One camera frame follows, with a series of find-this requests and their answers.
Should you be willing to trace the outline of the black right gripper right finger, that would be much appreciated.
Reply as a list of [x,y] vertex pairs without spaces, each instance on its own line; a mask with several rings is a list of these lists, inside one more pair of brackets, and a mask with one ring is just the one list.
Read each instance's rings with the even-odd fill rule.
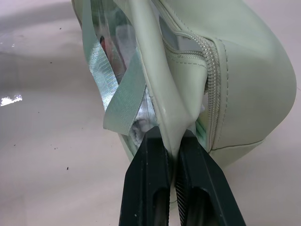
[[181,140],[175,188],[182,226],[246,224],[222,169],[190,130]]

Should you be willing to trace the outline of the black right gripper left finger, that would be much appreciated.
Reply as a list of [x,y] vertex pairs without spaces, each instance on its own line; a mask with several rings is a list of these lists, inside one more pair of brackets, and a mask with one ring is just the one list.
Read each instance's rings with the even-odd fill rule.
[[179,157],[163,144],[159,127],[143,137],[124,179],[123,225],[167,226],[171,184],[175,182]]

